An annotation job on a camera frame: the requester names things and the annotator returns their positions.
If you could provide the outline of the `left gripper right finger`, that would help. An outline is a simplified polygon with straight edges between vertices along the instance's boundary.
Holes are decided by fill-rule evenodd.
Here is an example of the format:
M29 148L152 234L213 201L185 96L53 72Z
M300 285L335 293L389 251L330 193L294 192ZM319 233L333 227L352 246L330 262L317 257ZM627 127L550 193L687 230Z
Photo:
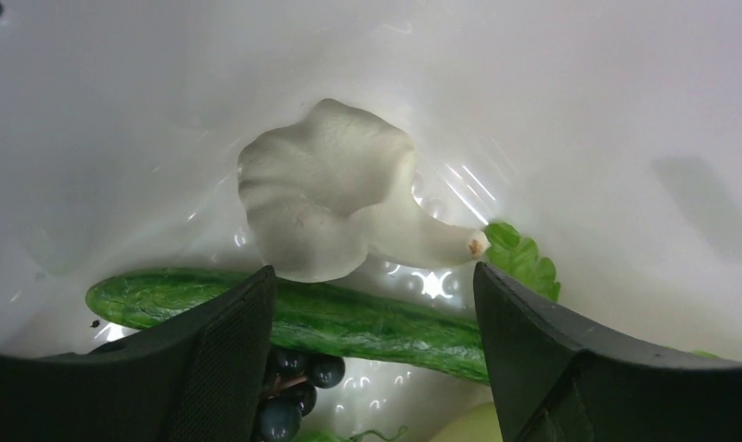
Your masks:
M473 293L506 441L742 441L742 363L612 330L479 263Z

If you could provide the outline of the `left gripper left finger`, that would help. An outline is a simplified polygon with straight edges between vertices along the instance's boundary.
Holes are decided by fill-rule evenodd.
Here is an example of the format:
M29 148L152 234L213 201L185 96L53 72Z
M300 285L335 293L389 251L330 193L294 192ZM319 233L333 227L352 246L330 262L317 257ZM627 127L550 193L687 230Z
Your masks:
M246 441L272 331L265 267L84 354L0 354L0 441Z

